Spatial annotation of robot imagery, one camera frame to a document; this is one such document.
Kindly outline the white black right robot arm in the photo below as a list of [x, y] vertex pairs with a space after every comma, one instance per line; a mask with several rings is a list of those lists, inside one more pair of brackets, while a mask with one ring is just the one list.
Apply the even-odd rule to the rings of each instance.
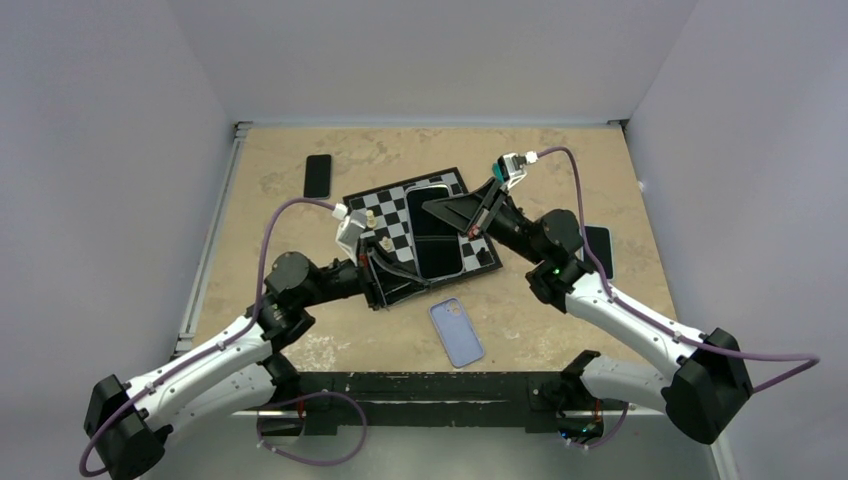
[[533, 264], [530, 290], [543, 304], [582, 319], [626, 344], [643, 365], [600, 354], [582, 355], [561, 381], [576, 407], [615, 399], [666, 414], [701, 444], [714, 443], [754, 393], [737, 339], [717, 328], [706, 334], [665, 317], [611, 286], [599, 267], [579, 257], [577, 216], [554, 209], [528, 219], [494, 179], [480, 189], [426, 200], [424, 212], [461, 234], [487, 234]]

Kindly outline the lilac phone case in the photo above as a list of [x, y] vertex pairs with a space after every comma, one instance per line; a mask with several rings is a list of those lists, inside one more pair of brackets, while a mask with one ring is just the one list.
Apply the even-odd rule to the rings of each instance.
[[453, 367], [463, 368], [484, 357], [471, 318], [456, 297], [432, 305], [428, 313]]

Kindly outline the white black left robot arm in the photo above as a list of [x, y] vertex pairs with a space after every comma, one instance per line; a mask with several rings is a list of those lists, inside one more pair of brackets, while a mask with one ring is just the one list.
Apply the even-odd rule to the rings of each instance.
[[314, 325], [309, 307], [362, 295], [378, 310], [388, 304], [389, 287], [418, 293], [431, 286], [373, 242], [324, 267], [286, 252], [259, 280], [255, 302], [213, 338], [130, 380], [109, 375], [94, 385], [83, 423], [89, 443], [79, 462], [82, 476], [136, 479], [196, 420], [265, 403], [292, 405], [299, 375], [282, 350]]

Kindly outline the black phone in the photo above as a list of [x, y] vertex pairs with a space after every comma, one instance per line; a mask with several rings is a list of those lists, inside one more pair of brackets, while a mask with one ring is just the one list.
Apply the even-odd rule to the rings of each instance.
[[426, 201], [450, 196], [451, 190], [444, 184], [411, 188], [405, 192], [416, 268], [425, 280], [457, 276], [464, 270], [457, 230], [423, 209]]

